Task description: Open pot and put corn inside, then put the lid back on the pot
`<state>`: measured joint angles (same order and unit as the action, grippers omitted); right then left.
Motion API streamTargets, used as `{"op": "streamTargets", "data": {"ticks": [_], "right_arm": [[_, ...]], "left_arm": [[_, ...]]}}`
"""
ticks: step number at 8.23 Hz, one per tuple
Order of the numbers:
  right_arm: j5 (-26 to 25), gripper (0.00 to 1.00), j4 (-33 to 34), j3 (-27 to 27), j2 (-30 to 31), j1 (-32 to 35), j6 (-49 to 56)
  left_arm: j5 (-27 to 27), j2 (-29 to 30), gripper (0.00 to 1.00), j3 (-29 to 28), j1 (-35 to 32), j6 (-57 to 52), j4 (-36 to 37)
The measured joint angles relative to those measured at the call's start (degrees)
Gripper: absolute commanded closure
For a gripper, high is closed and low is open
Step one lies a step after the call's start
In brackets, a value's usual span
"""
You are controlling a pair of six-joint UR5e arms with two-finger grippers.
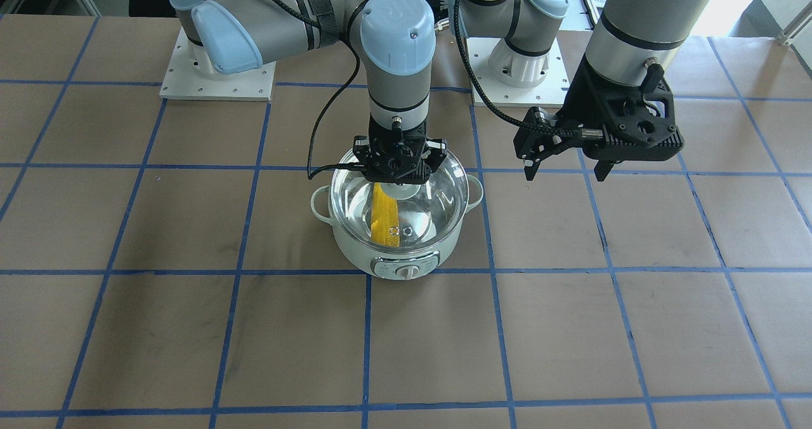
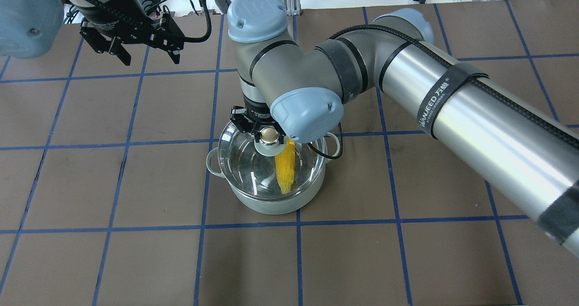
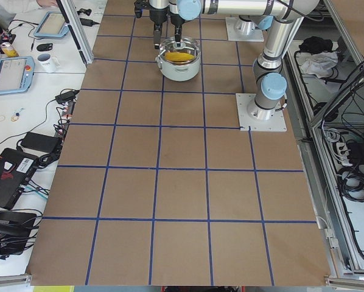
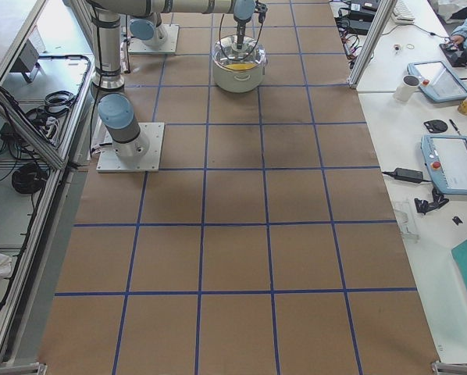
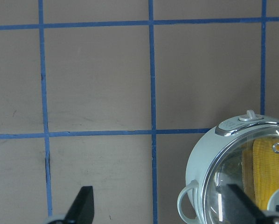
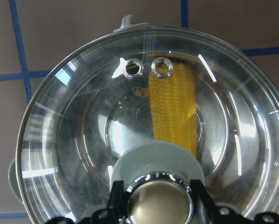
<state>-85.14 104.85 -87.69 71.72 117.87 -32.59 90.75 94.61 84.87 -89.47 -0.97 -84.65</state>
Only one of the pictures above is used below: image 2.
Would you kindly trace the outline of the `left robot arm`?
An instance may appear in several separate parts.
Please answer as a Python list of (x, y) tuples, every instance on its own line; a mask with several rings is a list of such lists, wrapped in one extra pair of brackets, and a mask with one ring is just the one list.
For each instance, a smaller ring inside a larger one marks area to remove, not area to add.
[(151, 0), (98, 0), (128, 20), (111, 15), (87, 0), (0, 0), (1, 55), (20, 59), (43, 56), (52, 48), (64, 21), (64, 4), (76, 7), (83, 19), (79, 33), (96, 53), (108, 53), (129, 66), (132, 60), (126, 44), (145, 44), (167, 52), (172, 62), (180, 62), (184, 41), (164, 38), (139, 30), (133, 23), (151, 26), (161, 33), (183, 33), (170, 12), (147, 12)]

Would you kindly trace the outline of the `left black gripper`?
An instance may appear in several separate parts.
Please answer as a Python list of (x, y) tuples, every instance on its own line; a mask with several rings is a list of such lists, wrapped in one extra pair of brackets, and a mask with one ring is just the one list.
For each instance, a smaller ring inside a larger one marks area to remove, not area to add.
[[(148, 16), (152, 21), (154, 30), (182, 36), (182, 31), (172, 19), (173, 15), (173, 12), (152, 12)], [(96, 53), (109, 53), (116, 56), (125, 66), (131, 65), (132, 56), (123, 44), (146, 44), (152, 48), (162, 49), (167, 52), (175, 65), (180, 64), (180, 51), (183, 50), (185, 44), (182, 40), (147, 34), (120, 20), (94, 24), (83, 18), (79, 33)]]

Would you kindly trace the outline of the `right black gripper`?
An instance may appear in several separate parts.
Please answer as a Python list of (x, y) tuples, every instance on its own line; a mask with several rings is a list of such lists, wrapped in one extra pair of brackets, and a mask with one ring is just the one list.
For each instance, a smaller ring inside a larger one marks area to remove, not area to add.
[(258, 134), (259, 131), (265, 127), (273, 127), (282, 139), (286, 136), (285, 131), (268, 111), (266, 113), (260, 113), (258, 110), (252, 108), (234, 105), (230, 112), (230, 122), (232, 122), (240, 132), (249, 133), (257, 139), (261, 137), (261, 134)]

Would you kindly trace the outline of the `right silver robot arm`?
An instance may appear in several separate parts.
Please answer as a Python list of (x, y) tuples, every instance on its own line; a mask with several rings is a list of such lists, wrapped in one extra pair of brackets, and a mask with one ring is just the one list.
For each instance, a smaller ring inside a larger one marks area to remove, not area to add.
[(322, 138), (344, 104), (376, 87), (578, 255), (578, 136), (436, 48), (422, 13), (381, 15), (310, 53), (290, 36), (281, 0), (234, 0), (227, 16), (244, 95), (281, 135)]

